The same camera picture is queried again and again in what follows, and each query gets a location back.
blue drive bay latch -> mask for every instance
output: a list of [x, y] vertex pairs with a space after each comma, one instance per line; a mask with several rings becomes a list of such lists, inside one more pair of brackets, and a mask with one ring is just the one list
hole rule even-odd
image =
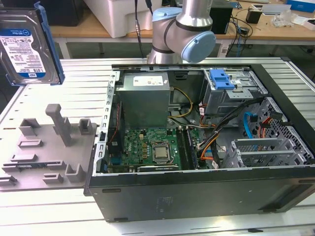
[[229, 76], [222, 69], [211, 69], [210, 78], [214, 83], [215, 89], [235, 89], [230, 82]]

western digital hard drive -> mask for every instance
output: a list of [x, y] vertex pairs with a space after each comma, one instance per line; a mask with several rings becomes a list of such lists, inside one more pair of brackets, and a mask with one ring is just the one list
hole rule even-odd
[[63, 70], [45, 9], [0, 8], [0, 58], [12, 85], [62, 84]]

floor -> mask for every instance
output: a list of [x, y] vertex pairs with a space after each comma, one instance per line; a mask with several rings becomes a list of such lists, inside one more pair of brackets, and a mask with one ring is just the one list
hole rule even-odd
[[[144, 54], [147, 55], [151, 50], [151, 43], [143, 43]], [[137, 44], [133, 43], [106, 43], [104, 44], [105, 54], [99, 53], [97, 43], [70, 43], [69, 48], [74, 58], [140, 58], [140, 50]], [[253, 45], [251, 49], [244, 48], [242, 57], [270, 57], [273, 46], [270, 45]], [[215, 57], [218, 54], [219, 45], [210, 54], [210, 57]], [[236, 47], [232, 49], [234, 52], [229, 53], [229, 57], [236, 56]], [[275, 57], [289, 57], [309, 78], [314, 78], [315, 75], [315, 52], [307, 53], [302, 46], [279, 46]], [[7, 105], [14, 95], [17, 87], [12, 87], [5, 78], [5, 72], [0, 66], [0, 112]]]

slotted metal table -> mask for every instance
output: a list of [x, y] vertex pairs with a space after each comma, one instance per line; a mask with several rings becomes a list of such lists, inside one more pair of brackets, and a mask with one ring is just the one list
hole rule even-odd
[[[213, 58], [202, 63], [260, 63], [306, 120], [315, 128], [315, 86], [292, 63], [281, 58]], [[90, 118], [100, 124], [112, 64], [143, 63], [144, 59], [66, 59], [62, 86], [20, 87], [0, 115], [0, 163], [8, 161], [20, 136], [23, 118], [52, 124], [45, 115], [49, 103], [60, 103], [70, 122]], [[315, 194], [286, 213], [106, 223], [93, 197], [83, 189], [0, 193], [1, 235], [314, 235]]]

wooden workbench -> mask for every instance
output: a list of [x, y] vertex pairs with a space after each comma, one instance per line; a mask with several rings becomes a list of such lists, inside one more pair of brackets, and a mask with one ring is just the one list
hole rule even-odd
[[[271, 0], [271, 3], [280, 4], [276, 0]], [[250, 7], [253, 3], [240, 1], [243, 9]], [[233, 16], [240, 10], [234, 9]], [[292, 11], [312, 18], [313, 13], [305, 13], [300, 11]], [[245, 20], [247, 11], [242, 11], [237, 15], [237, 18]], [[315, 45], [315, 31], [311, 31], [304, 26], [294, 25], [293, 27], [276, 28], [271, 24], [273, 16], [261, 15], [258, 24], [251, 24], [253, 34], [247, 40], [248, 44], [269, 44], [269, 45]], [[76, 27], [52, 26], [51, 31], [57, 43], [59, 43], [63, 58], [71, 58], [67, 48], [68, 42], [98, 42], [101, 52], [103, 51], [103, 42], [137, 42], [135, 32], [128, 33], [125, 37], [111, 38], [109, 33], [104, 29], [102, 24], [90, 11], [86, 11], [82, 22]], [[217, 34], [217, 43], [220, 44], [218, 57], [225, 57], [229, 45], [233, 42], [236, 35], [236, 30], [233, 24], [230, 24], [226, 34]], [[142, 30], [141, 38], [143, 43], [152, 42], [152, 30]]]
[[[281, 4], [276, 2], [275, 0], [271, 0], [274, 4]], [[247, 9], [252, 6], [252, 2], [240, 1], [243, 9]], [[241, 11], [234, 9], [232, 14], [235, 17], [237, 15], [238, 19], [245, 21], [247, 11]], [[313, 13], [307, 13], [302, 11], [292, 11], [292, 13], [296, 13], [299, 16], [304, 16], [308, 18], [313, 18]], [[260, 16], [258, 24], [250, 24], [253, 29], [253, 33], [250, 37], [251, 40], [299, 40], [299, 41], [315, 41], [315, 31], [311, 31], [304, 26], [296, 25], [292, 27], [279, 27], [276, 28], [271, 24], [271, 19], [273, 16], [264, 16], [263, 14]], [[246, 24], [239, 22], [240, 26], [245, 26]], [[235, 27], [233, 24], [229, 25], [228, 33], [235, 35]]]

